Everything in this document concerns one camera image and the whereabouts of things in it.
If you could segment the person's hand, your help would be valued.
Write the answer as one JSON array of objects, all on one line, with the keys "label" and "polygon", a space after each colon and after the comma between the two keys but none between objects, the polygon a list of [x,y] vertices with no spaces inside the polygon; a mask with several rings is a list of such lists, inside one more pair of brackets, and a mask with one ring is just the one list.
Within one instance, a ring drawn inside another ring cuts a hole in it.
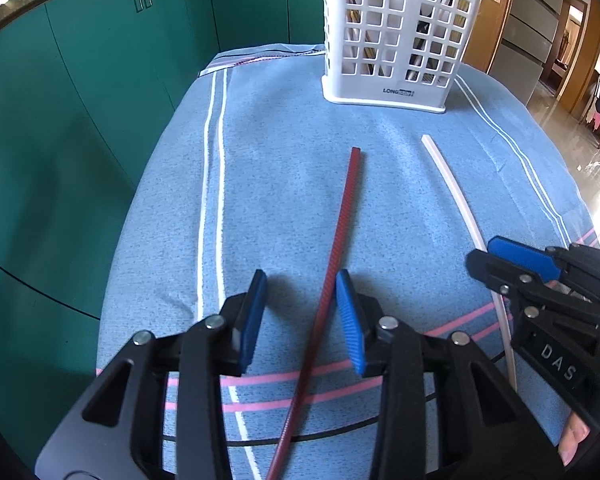
[{"label": "person's hand", "polygon": [[557,452],[564,466],[568,466],[577,454],[579,444],[590,434],[588,425],[580,417],[572,412],[565,423],[560,436]]}]

